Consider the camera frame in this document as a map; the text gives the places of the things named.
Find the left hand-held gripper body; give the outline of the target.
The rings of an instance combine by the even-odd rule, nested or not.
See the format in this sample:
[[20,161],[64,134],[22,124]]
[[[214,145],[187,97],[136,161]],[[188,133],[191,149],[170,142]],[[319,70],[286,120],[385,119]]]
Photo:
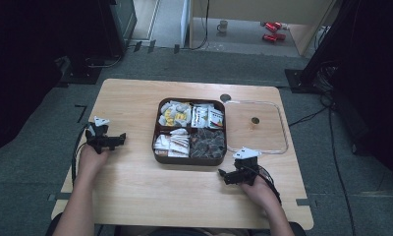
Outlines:
[[108,137],[108,124],[109,119],[99,118],[95,116],[92,122],[86,124],[85,137],[86,143],[93,147],[97,153],[102,153],[103,148],[108,148],[109,146],[117,147],[118,137]]

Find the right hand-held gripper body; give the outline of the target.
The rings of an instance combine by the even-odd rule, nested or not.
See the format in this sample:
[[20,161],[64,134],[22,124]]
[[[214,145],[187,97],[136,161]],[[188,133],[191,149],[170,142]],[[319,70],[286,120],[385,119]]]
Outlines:
[[260,152],[247,147],[242,147],[233,154],[235,158],[234,166],[236,170],[230,172],[230,177],[235,177],[237,183],[246,183],[251,185],[258,174],[257,158]]

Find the person's left hand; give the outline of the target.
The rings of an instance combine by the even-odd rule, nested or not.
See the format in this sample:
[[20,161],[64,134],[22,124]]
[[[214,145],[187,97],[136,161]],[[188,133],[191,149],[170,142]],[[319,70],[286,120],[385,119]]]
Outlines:
[[85,145],[80,154],[78,177],[92,181],[106,163],[109,154],[108,149],[97,153],[93,147]]

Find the person's right hand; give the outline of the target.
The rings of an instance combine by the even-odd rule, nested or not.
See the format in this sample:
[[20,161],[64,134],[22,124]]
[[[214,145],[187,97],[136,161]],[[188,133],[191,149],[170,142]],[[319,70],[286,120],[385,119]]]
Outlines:
[[251,185],[242,183],[240,187],[266,213],[272,213],[280,207],[273,191],[261,177],[257,176]]

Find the pile of dark packets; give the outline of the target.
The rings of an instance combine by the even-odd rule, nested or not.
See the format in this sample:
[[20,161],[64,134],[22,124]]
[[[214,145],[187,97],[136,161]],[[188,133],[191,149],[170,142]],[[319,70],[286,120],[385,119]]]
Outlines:
[[191,158],[222,158],[226,152],[225,136],[222,131],[198,129],[191,134]]

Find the clear lid with wooden knob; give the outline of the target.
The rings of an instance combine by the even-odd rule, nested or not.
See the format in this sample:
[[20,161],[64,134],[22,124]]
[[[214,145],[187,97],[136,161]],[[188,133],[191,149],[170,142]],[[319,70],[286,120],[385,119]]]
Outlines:
[[283,154],[289,145],[282,113],[270,101],[229,100],[225,104],[227,147],[250,148],[264,154]]

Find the pile of white brown packets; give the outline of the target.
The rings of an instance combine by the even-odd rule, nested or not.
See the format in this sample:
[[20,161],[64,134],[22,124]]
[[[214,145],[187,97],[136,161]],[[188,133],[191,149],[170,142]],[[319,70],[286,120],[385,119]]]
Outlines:
[[186,129],[176,129],[157,136],[154,153],[158,156],[189,157],[190,134]]

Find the brown divided snack box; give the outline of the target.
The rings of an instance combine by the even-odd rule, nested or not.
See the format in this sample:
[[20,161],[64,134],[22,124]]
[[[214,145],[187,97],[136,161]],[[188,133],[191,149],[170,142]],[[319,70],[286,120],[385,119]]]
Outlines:
[[[223,112],[224,115],[224,128],[223,129],[208,129],[208,128],[192,128],[191,123],[187,127],[167,127],[167,126],[161,126],[158,123],[159,115],[160,115],[160,108],[161,106],[170,101],[179,101],[179,102],[186,102],[189,103],[193,107],[197,104],[213,104],[214,107],[220,111]],[[194,99],[194,98],[175,98],[175,97],[169,97],[169,98],[164,98],[163,100],[160,101],[158,105],[158,110],[157,110],[157,117],[156,117],[156,122],[155,122],[155,127],[154,127],[154,132],[153,132],[153,141],[152,141],[152,150],[154,153],[154,142],[157,138],[158,135],[163,134],[163,133],[168,133],[169,131],[173,131],[176,129],[186,129],[188,133],[190,134],[190,139],[191,139],[191,134],[195,133],[198,129],[208,129],[211,131],[222,131],[225,136],[225,144],[226,144],[226,152],[227,152],[227,138],[226,138],[226,120],[225,120],[225,107],[224,105],[217,100],[206,100],[206,99]],[[222,158],[218,159],[210,159],[210,158],[191,158],[189,157],[168,157],[168,156],[158,156],[154,153],[155,159],[163,164],[183,164],[183,165],[201,165],[201,166],[217,166],[223,162],[224,156]]]

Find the pile of white printed packets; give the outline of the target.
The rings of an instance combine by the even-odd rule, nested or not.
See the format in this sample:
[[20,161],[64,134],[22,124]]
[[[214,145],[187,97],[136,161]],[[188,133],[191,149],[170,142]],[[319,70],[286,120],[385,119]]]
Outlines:
[[223,129],[223,112],[213,104],[197,104],[192,110],[192,128]]

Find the pile of grey yellow packets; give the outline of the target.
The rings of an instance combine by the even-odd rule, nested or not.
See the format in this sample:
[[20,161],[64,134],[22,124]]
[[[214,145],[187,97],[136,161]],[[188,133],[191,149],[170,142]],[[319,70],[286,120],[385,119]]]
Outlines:
[[186,102],[170,100],[160,108],[158,123],[167,127],[187,127],[192,119],[192,106]]

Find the person's dark clothing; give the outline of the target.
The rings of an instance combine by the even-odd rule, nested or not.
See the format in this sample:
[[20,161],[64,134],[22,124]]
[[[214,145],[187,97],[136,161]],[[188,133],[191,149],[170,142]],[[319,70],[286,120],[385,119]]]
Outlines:
[[[55,216],[52,219],[45,233],[45,236],[53,236],[53,233],[57,228],[61,216],[62,214],[59,213],[57,216]],[[291,222],[290,226],[295,236],[307,236],[306,231],[302,228],[300,224],[296,222]],[[151,232],[149,236],[208,236],[208,235],[203,232],[197,231],[196,229],[190,229],[190,228],[163,228]],[[259,232],[254,232],[253,230],[250,230],[249,236],[271,236],[271,235],[269,230],[263,230]]]

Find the black stand with base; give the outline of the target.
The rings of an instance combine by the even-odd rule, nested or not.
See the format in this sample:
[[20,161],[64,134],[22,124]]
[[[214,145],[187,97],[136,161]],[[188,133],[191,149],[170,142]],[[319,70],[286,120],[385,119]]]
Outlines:
[[61,82],[94,85],[125,54],[137,24],[133,0],[68,0],[64,29],[70,65]]
[[289,88],[293,93],[320,93],[316,87],[318,72],[326,67],[338,66],[350,50],[356,13],[361,0],[343,0],[335,21],[309,63],[302,70],[285,70]]

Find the red can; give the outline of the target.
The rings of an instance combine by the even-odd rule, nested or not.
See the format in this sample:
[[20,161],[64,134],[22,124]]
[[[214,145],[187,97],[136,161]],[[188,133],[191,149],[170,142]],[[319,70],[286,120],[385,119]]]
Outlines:
[[282,24],[277,22],[261,22],[260,25],[271,32],[277,32],[282,29]]

